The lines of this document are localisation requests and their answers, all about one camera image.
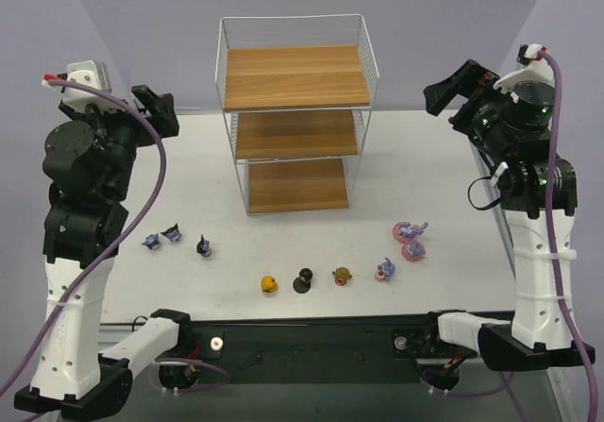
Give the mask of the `yellow haired doll toy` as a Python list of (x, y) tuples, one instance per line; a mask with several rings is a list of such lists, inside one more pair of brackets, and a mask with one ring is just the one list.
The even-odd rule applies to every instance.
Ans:
[(278, 291), (278, 283), (272, 276), (264, 276), (260, 281), (260, 287), (265, 294), (273, 294)]

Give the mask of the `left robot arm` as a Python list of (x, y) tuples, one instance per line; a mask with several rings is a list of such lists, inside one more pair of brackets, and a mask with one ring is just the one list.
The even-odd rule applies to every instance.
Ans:
[(61, 102), (67, 120), (45, 139), (42, 169), (51, 181), (42, 246), (47, 310), (27, 351), (39, 363), (15, 395), (18, 410), (59, 412), (68, 421), (116, 415), (150, 363), (194, 347), (190, 316), (168, 309), (153, 312), (118, 345), (98, 347), (109, 273), (120, 243), (137, 225), (124, 206), (137, 151), (179, 132), (170, 94), (145, 85), (131, 91), (138, 108), (98, 89), (80, 108)]

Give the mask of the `blonde pink dress doll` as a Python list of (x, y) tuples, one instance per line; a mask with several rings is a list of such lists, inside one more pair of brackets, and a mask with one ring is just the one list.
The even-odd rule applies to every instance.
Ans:
[(345, 286), (351, 279), (352, 274), (346, 267), (338, 267), (332, 272), (334, 282), (338, 286)]

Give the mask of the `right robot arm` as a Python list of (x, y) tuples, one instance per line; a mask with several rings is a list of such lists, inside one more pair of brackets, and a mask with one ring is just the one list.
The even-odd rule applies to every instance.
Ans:
[(510, 322), (469, 312), (434, 315), (439, 341), (477, 352), (494, 371), (592, 365), (595, 349), (574, 338), (570, 246), (578, 206), (572, 164), (550, 152), (555, 107), (552, 72), (544, 60), (501, 77), (469, 59), (424, 89), (437, 116), (455, 96), (465, 103), (449, 122), (491, 162), (512, 239), (515, 310)]

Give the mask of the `black haired doll toy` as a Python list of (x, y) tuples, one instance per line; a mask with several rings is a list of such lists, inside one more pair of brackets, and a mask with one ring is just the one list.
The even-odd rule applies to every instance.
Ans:
[(293, 282), (293, 288), (298, 294), (305, 294), (311, 288), (313, 273), (309, 268), (302, 268)]

